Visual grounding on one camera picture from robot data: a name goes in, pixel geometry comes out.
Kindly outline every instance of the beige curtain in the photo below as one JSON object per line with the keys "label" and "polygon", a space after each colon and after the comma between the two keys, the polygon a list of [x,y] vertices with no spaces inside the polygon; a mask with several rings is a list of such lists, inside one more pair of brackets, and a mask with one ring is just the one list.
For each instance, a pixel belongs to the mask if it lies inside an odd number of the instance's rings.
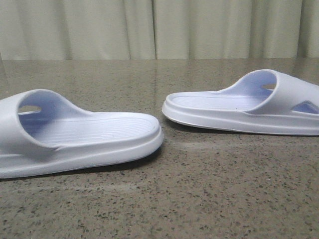
{"label": "beige curtain", "polygon": [[319,57],[319,0],[1,0],[3,60]]}

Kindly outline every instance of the white slide sandal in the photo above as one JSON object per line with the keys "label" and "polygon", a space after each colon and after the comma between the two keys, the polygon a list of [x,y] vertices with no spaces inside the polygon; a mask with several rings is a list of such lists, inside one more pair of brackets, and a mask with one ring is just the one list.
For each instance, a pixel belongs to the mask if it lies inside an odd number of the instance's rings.
{"label": "white slide sandal", "polygon": [[[39,110],[19,113],[25,106]],[[163,142],[153,116],[85,111],[49,90],[0,100],[0,112],[0,178],[128,162]]]}
{"label": "white slide sandal", "polygon": [[174,122],[200,128],[318,135],[319,86],[274,70],[257,70],[220,91],[170,94],[162,112]]}

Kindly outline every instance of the curtain fold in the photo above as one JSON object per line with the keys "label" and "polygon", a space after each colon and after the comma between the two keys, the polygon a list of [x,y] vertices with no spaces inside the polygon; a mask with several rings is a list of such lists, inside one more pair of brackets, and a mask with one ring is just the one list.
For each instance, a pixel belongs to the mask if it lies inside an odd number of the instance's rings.
{"label": "curtain fold", "polygon": [[23,59],[319,57],[317,0],[2,0]]}

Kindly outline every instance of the speckled granite surface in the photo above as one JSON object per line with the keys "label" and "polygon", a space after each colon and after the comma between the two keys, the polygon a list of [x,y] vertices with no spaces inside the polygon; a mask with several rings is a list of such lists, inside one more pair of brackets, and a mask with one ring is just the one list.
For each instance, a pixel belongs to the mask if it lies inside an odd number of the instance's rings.
{"label": "speckled granite surface", "polygon": [[131,163],[0,181],[0,238],[319,238],[319,137],[169,122],[167,94],[271,68],[319,84],[319,59],[3,61],[0,99],[54,90],[90,111],[156,116],[165,140]]}

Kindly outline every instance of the table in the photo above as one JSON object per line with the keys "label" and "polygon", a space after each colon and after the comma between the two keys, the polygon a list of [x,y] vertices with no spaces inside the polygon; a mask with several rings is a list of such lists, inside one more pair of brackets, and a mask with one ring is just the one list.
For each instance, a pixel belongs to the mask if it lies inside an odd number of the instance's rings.
{"label": "table", "polygon": [[166,95],[269,68],[319,84],[319,58],[0,62],[0,99],[54,90],[90,111],[156,116],[162,147],[121,165],[0,181],[0,238],[318,238],[319,137],[182,126]]}

